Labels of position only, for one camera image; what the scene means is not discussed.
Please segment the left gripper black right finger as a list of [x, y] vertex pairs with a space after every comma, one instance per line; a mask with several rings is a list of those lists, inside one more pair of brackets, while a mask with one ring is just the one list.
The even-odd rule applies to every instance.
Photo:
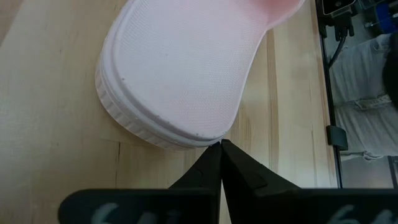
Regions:
[[221, 146], [232, 224], [398, 224], [398, 190], [304, 189], [231, 141]]

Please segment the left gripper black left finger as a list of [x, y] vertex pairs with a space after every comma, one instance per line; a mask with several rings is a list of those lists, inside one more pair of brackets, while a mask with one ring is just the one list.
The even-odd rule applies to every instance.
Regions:
[[218, 224], [221, 144], [167, 189], [85, 189], [58, 208], [60, 224]]

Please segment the person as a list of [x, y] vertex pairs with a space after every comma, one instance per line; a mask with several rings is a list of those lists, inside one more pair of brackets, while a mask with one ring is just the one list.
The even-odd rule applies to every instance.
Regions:
[[398, 32], [344, 49], [329, 71], [346, 159], [398, 156]]

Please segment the pink foam slide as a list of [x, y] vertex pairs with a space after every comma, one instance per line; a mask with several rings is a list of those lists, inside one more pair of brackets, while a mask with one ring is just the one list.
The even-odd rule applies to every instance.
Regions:
[[266, 32], [305, 0], [127, 0], [95, 72], [99, 100], [164, 149], [208, 147], [237, 115]]

